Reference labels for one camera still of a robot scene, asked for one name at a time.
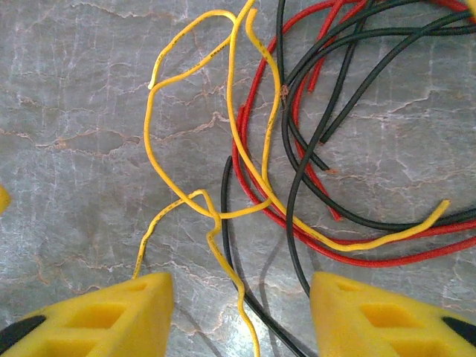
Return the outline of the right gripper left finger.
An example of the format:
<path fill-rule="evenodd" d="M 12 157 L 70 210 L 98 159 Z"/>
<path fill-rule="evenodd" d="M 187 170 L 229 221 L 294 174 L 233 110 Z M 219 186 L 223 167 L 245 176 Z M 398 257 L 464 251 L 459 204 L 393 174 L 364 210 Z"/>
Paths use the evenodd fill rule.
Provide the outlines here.
<path fill-rule="evenodd" d="M 153 273 L 31 312 L 1 330 L 2 356 L 164 356 L 173 280 Z"/>

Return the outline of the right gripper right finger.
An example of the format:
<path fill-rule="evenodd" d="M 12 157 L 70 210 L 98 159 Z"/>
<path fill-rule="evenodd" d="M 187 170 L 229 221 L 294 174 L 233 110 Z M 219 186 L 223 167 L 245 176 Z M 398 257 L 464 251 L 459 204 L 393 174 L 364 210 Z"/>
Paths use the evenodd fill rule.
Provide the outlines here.
<path fill-rule="evenodd" d="M 474 356 L 475 324 L 405 295 L 337 274 L 313 275 L 320 356 Z"/>

